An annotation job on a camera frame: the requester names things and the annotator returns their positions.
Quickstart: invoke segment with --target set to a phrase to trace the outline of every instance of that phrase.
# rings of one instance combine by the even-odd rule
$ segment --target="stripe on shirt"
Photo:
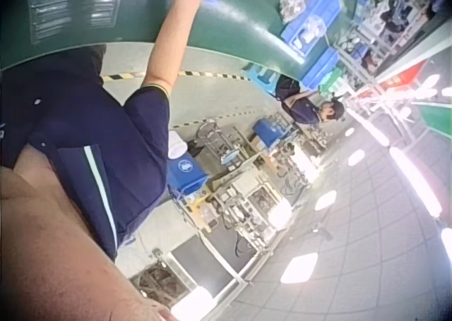
[[[168,95],[168,91],[167,91],[165,88],[163,88],[162,86],[160,86],[160,85],[158,85],[158,84],[156,84],[156,83],[150,83],[150,84],[141,86],[141,88],[144,88],[144,87],[156,87],[156,88],[158,88],[159,90],[161,90],[162,92],[164,92],[164,94],[165,94],[167,97],[170,97],[170,96]]]
[[[112,228],[112,233],[114,237],[114,247],[118,249],[116,225],[114,224],[113,214],[108,203],[107,191],[105,190],[104,183],[102,182],[102,177],[100,176],[99,169],[97,168],[93,151],[91,150],[91,146],[85,146],[83,149],[85,151],[86,159],[88,160],[94,179],[96,181],[97,189],[99,189],[100,197],[102,198],[102,203],[104,205],[105,212],[107,213],[110,226]]]

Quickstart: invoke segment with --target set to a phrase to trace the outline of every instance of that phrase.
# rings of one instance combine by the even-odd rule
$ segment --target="black bag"
[[[275,97],[279,101],[284,101],[288,97],[294,94],[298,94],[300,91],[299,82],[289,78],[288,76],[281,75],[275,88]]]

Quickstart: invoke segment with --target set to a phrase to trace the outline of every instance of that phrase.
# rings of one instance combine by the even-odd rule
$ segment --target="box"
[[[179,159],[168,160],[167,181],[172,190],[178,194],[195,193],[206,184],[207,180],[208,175],[189,153],[185,153]]]

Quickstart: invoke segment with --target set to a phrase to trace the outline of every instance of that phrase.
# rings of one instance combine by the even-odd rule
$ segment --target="raised arm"
[[[200,2],[174,1],[149,56],[142,86],[158,85],[171,93]]]
[[[292,106],[294,105],[294,103],[295,103],[297,100],[300,100],[300,99],[302,99],[303,97],[310,97],[311,95],[313,95],[313,94],[315,94],[315,93],[317,93],[316,90],[309,90],[309,91],[306,91],[306,92],[300,92],[300,93],[295,94],[295,95],[293,95],[293,96],[291,96],[291,97],[288,97],[286,100],[284,100],[284,103],[285,103],[289,108],[292,108]]]

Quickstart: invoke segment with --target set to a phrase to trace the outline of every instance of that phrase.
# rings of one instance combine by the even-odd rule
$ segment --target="person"
[[[345,112],[342,102],[333,96],[332,100],[317,107],[309,101],[309,97],[316,93],[300,92],[299,83],[284,75],[280,76],[275,89],[275,97],[281,101],[282,109],[297,123],[316,125],[342,118]]]
[[[174,0],[124,106],[102,88],[102,46],[4,72],[2,320],[175,320],[114,259],[165,189],[168,96],[200,3]]]

